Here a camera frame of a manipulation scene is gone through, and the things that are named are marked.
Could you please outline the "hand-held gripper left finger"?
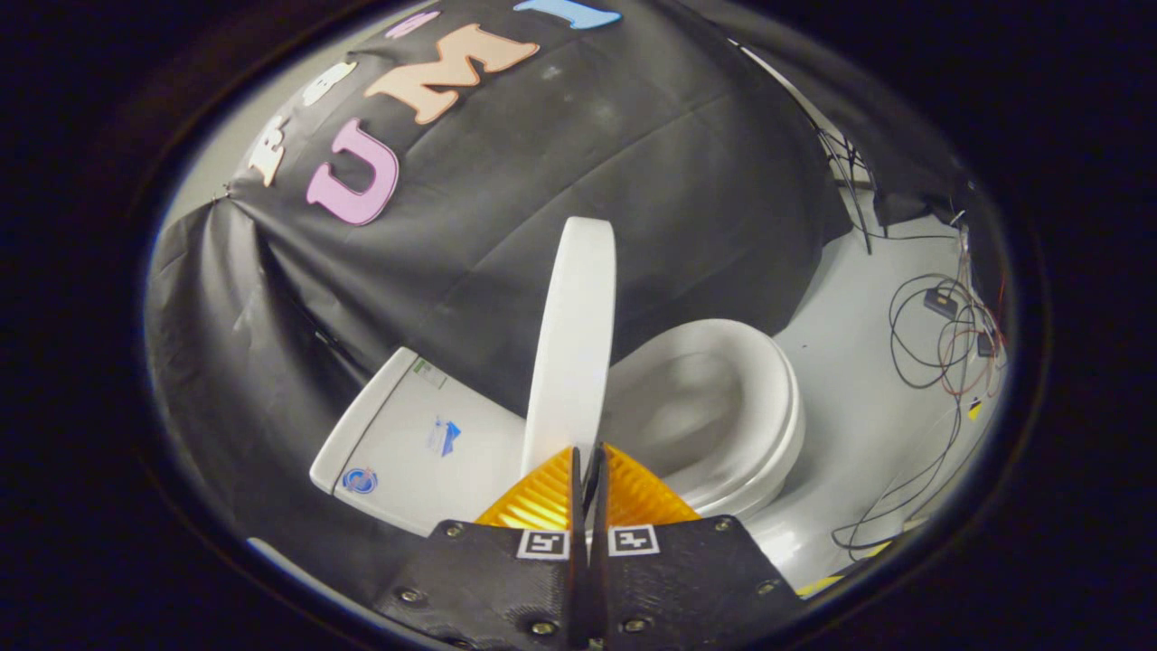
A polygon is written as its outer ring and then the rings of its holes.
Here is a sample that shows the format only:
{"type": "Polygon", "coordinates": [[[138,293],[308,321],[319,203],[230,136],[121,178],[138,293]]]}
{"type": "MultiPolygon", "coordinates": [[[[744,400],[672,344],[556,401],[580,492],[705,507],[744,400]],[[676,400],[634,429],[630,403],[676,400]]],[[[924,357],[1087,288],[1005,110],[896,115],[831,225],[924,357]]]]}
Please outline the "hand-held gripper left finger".
{"type": "Polygon", "coordinates": [[[578,449],[565,447],[476,521],[439,521],[381,590],[376,613],[462,650],[583,648],[582,481],[578,449]]]}

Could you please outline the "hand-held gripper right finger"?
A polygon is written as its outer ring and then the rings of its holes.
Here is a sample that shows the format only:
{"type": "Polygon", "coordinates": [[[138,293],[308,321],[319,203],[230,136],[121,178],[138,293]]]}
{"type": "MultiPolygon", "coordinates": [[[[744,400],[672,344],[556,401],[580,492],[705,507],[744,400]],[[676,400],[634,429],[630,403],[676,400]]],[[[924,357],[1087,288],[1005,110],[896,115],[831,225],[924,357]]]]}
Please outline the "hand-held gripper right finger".
{"type": "Polygon", "coordinates": [[[599,650],[744,650],[778,639],[804,600],[735,515],[698,515],[618,447],[589,490],[588,637],[599,650]]]}

